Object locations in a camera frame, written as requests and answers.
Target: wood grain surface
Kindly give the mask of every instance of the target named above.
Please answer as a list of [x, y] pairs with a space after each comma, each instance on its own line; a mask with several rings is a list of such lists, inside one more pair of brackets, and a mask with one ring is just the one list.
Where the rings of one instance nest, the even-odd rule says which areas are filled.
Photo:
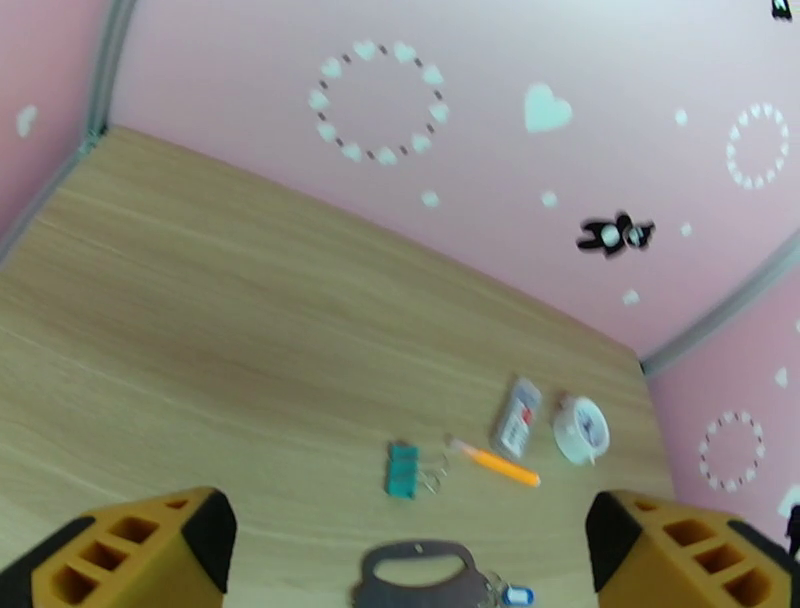
[[[670, 496], [631, 352], [332, 207], [115, 129], [0, 274], [0, 562], [78, 513], [195, 485], [240, 521], [226, 607], [346, 606], [360, 556], [464, 543], [540, 605], [595, 606], [602, 489]], [[481, 447], [514, 374], [585, 394], [609, 453], [575, 467], [540, 421], [530, 489], [451, 455], [440, 494], [382, 489], [387, 442]]]

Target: heart circle pattern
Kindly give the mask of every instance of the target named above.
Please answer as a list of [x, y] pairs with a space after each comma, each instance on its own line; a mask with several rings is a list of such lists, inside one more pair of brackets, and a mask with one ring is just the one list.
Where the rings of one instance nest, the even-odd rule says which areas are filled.
[[[763, 174], [745, 175], [739, 170], [736, 162], [736, 145], [742, 137], [742, 130], [753, 122], [762, 119], [774, 122], [780, 131], [782, 138], [780, 153], [776, 155], [773, 164], [768, 166]], [[728, 132], [728, 144], [725, 147], [725, 153], [728, 158], [728, 172], [731, 174], [731, 178], [745, 190], [760, 190], [775, 181], [778, 173], [781, 172], [786, 163], [786, 157], [789, 155], [789, 125], [786, 124], [783, 113], [769, 103], [755, 103], [750, 106], [749, 111], [744, 110], [739, 114], [736, 123]]]
[[[413, 132], [408, 141], [400, 145], [385, 145], [376, 149], [363, 149], [358, 142], [345, 141], [338, 133], [335, 125], [328, 120], [326, 110], [331, 102], [328, 99], [328, 91], [332, 81], [342, 78], [345, 71], [358, 59], [360, 61], [372, 61], [375, 58], [394, 57], [401, 65], [409, 64], [415, 66], [420, 71], [422, 81], [429, 85], [433, 91], [434, 99], [428, 106], [430, 119], [425, 123], [424, 128]], [[309, 107], [317, 116], [317, 132], [320, 137], [327, 142], [339, 147], [342, 155], [353, 161], [361, 162], [364, 158], [376, 161], [380, 165], [396, 165], [400, 158], [410, 154], [424, 154], [433, 145], [432, 137], [440, 125], [447, 123], [450, 115], [450, 107], [444, 101], [442, 86], [444, 78], [439, 68], [433, 64], [426, 64], [418, 56], [416, 50], [404, 42], [395, 42], [390, 48], [383, 44], [376, 44], [372, 40], [361, 40], [353, 43], [352, 53], [342, 53], [338, 57], [328, 57], [320, 66], [322, 79], [319, 81], [318, 88], [312, 89], [308, 97]]]
[[[743, 424], [749, 426], [756, 439], [756, 449], [752, 464], [738, 478], [722, 480], [715, 475], [708, 466], [708, 453], [711, 449], [712, 439], [718, 435], [726, 426], [731, 424]], [[722, 416], [711, 422], [706, 427], [706, 435], [700, 442], [700, 473], [708, 480], [708, 485], [713, 490], [724, 489], [728, 493], [736, 492], [745, 483], [749, 483], [756, 478], [756, 471], [767, 453], [764, 446], [764, 431], [753, 417], [747, 412], [725, 412]]]

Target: binder clip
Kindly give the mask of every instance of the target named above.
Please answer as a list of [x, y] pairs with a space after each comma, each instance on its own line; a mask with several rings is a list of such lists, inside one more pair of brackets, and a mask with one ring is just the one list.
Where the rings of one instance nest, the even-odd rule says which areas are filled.
[[400, 441], [389, 444], [389, 463], [386, 471], [386, 493], [394, 498], [414, 500], [417, 488], [424, 487], [436, 494], [447, 476], [447, 457], [436, 465], [421, 465], [419, 448]]

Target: pink wall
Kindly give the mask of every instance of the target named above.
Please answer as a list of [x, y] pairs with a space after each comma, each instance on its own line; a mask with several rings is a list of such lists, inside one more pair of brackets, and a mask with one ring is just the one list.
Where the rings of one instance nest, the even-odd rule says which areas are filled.
[[107, 0], [0, 9], [0, 238], [80, 144]]
[[[139, 0], [111, 118], [647, 355], [800, 224], [798, 57], [764, 0]], [[649, 249], [581, 252], [618, 209]]]
[[800, 268], [650, 388], [678, 497], [781, 540], [800, 503]]

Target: gray wall trim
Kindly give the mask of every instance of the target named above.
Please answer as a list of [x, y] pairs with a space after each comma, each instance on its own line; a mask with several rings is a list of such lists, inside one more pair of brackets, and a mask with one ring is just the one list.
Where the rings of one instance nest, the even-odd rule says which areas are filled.
[[97, 146], [100, 137], [105, 133], [108, 113], [111, 107], [111, 95], [117, 75], [122, 45], [128, 31], [131, 15], [136, 0], [113, 0], [109, 7], [105, 29], [100, 40], [100, 47], [95, 57], [94, 74], [89, 91], [89, 108], [85, 117], [83, 140], [78, 149], [58, 168], [55, 175], [36, 194], [32, 201], [22, 210], [9, 230], [0, 235], [0, 265], [5, 264], [14, 246], [28, 229], [33, 219], [42, 210], [47, 201], [78, 166]]
[[99, 137], [105, 133], [122, 47], [135, 7], [136, 0], [114, 0], [109, 9], [92, 77], [86, 115], [88, 137]]
[[56, 174], [50, 178], [50, 181], [45, 184], [44, 188], [42, 188], [34, 199], [28, 203], [14, 220], [14, 223], [11, 224], [8, 231], [0, 238], [0, 265], [4, 265], [8, 261], [8, 257], [14, 249], [14, 245], [20, 240], [25, 230], [28, 229], [33, 218], [42, 210], [45, 203], [55, 194], [55, 191], [61, 186], [64, 180], [67, 179], [69, 174], [72, 173], [72, 170], [78, 163], [81, 162], [81, 159], [83, 159], [83, 154], [76, 150], [61, 167], [59, 167]]
[[642, 360], [642, 370], [654, 378], [678, 359], [719, 331], [723, 325], [755, 303], [788, 272], [800, 264], [800, 230], [781, 245], [736, 291], [689, 329]]

